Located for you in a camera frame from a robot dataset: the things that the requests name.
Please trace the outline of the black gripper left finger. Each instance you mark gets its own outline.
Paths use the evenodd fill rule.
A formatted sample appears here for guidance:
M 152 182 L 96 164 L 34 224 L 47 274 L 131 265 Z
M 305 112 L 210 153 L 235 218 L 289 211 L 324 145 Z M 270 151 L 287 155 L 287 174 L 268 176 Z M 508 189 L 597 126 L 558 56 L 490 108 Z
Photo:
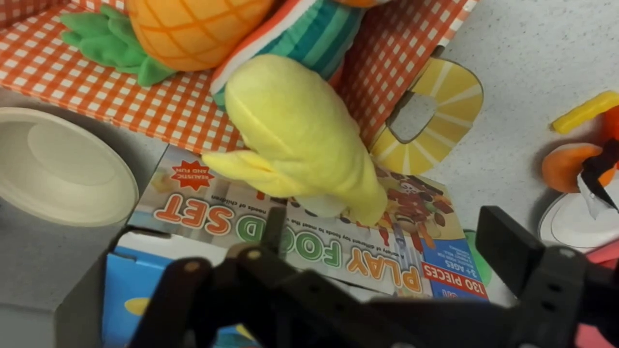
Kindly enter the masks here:
M 212 348 L 216 332 L 243 325 L 262 348 L 272 348 L 274 319 L 266 263 L 278 263 L 283 209 L 270 209 L 258 244 L 237 244 L 220 265 L 202 257 L 171 261 L 158 280 L 129 348 L 181 348 L 185 334 L 194 348 Z

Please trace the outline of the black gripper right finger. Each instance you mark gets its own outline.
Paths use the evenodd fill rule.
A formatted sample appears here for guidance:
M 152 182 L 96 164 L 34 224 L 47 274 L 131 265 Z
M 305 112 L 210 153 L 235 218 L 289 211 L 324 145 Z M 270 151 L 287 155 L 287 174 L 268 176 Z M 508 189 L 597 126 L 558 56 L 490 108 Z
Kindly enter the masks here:
M 579 325 L 619 346 L 619 274 L 566 245 L 545 245 L 500 207 L 479 209 L 475 247 L 518 298 L 512 348 L 576 348 Z

